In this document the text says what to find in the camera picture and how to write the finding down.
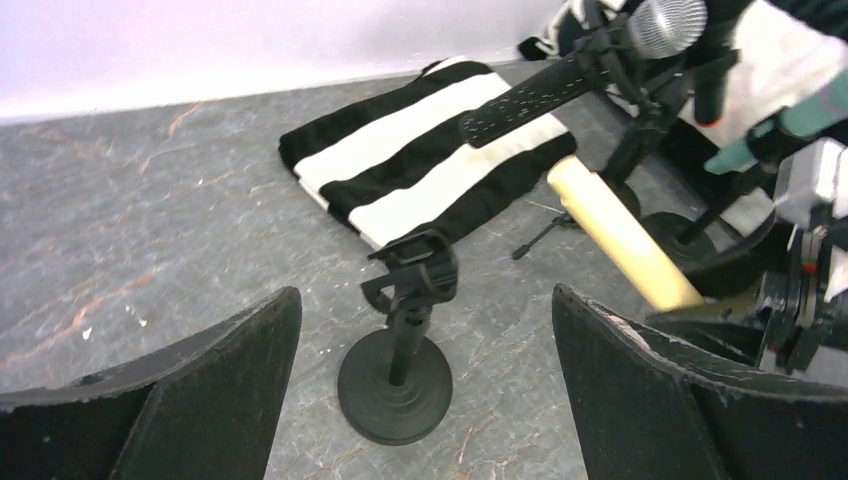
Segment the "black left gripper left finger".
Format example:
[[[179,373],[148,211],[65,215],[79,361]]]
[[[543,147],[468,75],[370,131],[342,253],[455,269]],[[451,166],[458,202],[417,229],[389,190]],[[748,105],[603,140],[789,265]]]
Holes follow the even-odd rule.
[[[284,287],[133,361],[3,394],[2,477],[262,478],[301,322]]]

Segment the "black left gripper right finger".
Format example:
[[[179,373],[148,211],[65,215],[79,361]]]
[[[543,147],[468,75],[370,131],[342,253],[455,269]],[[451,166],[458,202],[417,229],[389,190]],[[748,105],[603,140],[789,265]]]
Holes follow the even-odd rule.
[[[592,479],[843,479],[847,391],[748,366],[560,284],[552,327]]]

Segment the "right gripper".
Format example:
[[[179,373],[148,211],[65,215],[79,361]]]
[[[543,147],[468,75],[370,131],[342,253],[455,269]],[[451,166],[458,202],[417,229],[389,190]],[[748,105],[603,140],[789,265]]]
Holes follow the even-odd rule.
[[[821,348],[847,349],[847,217],[811,209],[763,276],[758,313],[726,300],[645,316],[645,324],[720,357],[787,375],[808,370]]]

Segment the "round base mic stand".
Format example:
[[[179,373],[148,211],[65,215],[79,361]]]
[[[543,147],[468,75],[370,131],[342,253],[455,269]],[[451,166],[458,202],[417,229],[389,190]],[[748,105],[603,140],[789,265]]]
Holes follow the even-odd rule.
[[[758,164],[739,174],[695,220],[671,212],[656,212],[644,216],[641,226],[675,265],[683,270],[694,268],[717,253],[706,229],[737,200],[768,183],[777,172],[775,164]]]
[[[434,306],[454,299],[458,261],[436,230],[394,241],[370,254],[387,271],[361,291],[385,327],[362,337],[342,361],[337,396],[349,425],[367,440],[412,444],[430,434],[451,404],[453,378],[426,334]]]
[[[616,185],[613,192],[634,218],[639,219],[642,216],[640,200],[627,183]]]

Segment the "cream beige microphone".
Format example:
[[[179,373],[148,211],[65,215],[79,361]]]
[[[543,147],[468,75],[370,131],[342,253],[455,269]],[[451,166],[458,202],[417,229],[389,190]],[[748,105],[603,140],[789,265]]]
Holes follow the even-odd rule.
[[[547,182],[576,223],[641,296],[665,312],[705,302],[600,176],[575,155],[555,164]]]

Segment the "teal green microphone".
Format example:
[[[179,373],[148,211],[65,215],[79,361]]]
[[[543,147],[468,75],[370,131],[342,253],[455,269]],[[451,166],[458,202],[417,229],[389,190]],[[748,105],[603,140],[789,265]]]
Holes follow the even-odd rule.
[[[783,159],[793,148],[847,119],[847,69],[797,104],[783,107],[751,127],[743,138],[723,147],[704,163],[720,175],[752,162]]]

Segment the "black glitter microphone silver head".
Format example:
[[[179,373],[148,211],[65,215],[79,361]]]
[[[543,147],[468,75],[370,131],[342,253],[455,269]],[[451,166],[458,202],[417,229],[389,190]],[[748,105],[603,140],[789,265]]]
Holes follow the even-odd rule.
[[[613,84],[625,100],[652,111],[647,63],[691,47],[707,24],[703,1],[643,1],[612,19],[600,1],[584,3],[590,29],[568,55],[462,117],[462,138],[481,148],[558,107]]]

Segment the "black microphone orange end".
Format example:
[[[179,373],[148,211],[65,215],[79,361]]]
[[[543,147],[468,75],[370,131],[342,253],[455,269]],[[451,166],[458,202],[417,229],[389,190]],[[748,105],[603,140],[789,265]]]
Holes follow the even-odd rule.
[[[693,118],[702,127],[715,126],[722,118],[730,69],[739,61],[734,47],[737,26],[752,0],[706,1],[706,28],[689,49],[692,76]]]

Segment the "black white checkered pillow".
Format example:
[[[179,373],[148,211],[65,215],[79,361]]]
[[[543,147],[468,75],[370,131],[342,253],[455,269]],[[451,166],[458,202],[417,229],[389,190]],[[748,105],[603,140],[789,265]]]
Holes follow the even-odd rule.
[[[519,43],[520,54],[535,61],[570,50],[588,26],[582,7],[583,1],[565,1],[540,36]],[[797,102],[847,66],[846,40],[823,35],[767,1],[754,1],[748,8],[737,27],[734,46],[741,49],[741,60],[729,73],[722,122],[706,129],[697,126],[687,104],[655,150],[708,206],[731,186],[733,175],[711,175],[702,164],[756,120]],[[750,234],[767,216],[770,195],[755,189],[720,218],[738,233]]]

